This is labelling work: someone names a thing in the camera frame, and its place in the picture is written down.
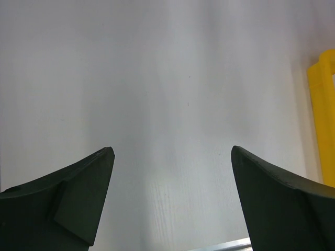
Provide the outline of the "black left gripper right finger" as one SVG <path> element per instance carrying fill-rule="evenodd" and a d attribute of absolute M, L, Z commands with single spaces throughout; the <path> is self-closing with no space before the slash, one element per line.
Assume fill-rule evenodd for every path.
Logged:
<path fill-rule="evenodd" d="M 232 169 L 253 250 L 334 250 L 334 188 L 240 146 Z"/>

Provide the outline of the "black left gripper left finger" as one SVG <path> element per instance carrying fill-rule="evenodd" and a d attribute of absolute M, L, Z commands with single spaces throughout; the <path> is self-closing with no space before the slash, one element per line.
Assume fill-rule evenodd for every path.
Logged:
<path fill-rule="evenodd" d="M 89 250 L 115 154 L 104 147 L 48 175 L 1 192 L 1 250 Z"/>

